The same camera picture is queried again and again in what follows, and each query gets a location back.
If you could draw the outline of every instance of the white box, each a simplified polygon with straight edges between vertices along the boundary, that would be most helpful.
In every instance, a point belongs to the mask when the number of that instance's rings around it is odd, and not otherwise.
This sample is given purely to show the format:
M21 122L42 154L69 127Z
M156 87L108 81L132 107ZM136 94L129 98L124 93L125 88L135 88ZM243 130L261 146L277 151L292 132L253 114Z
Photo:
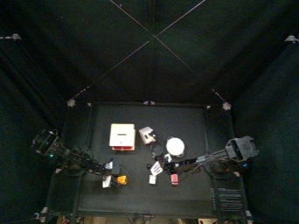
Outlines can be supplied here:
M133 151L136 144L136 130L132 123L112 123L109 143L113 151Z
M139 134L144 141L144 144L155 142L155 136L149 135L152 132L153 130L149 127L144 127L143 129L139 130Z
M156 176L149 175L149 181L148 181L149 185L155 185L155 182L156 182Z

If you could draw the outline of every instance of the white cup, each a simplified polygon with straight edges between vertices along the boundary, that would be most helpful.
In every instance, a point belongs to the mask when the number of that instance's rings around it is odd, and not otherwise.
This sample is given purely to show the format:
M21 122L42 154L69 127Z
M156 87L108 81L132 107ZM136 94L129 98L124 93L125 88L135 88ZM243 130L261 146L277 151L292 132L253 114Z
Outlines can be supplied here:
M184 151L183 140L177 137L169 136L167 138L165 149L172 156L180 158L183 156Z

